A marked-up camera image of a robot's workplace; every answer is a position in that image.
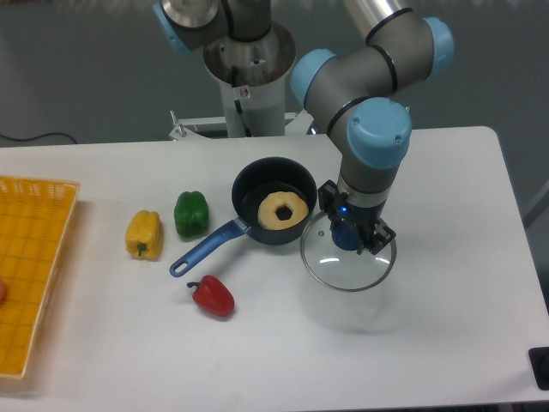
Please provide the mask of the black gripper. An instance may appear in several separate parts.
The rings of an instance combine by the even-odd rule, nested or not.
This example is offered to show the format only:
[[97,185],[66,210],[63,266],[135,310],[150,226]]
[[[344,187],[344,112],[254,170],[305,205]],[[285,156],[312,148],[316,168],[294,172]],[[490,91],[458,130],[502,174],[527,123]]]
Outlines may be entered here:
[[377,193],[340,191],[334,181],[327,180],[317,194],[319,208],[329,218],[331,230],[341,231],[344,221],[358,229],[358,254],[364,251],[378,254],[396,237],[396,232],[380,219],[389,190]]

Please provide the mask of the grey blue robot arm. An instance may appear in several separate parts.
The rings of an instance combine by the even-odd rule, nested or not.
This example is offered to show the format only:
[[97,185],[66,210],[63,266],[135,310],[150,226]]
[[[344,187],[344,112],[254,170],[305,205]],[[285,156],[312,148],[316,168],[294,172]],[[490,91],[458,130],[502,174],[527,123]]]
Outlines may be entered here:
[[393,95],[446,70],[455,43],[445,23],[418,17],[405,1],[345,6],[365,39],[345,58],[326,49],[298,58],[268,1],[158,1],[153,10],[175,52],[202,51],[229,136],[280,135],[284,89],[292,89],[342,156],[337,182],[319,191],[334,242],[375,254],[395,238],[381,213],[412,130]]

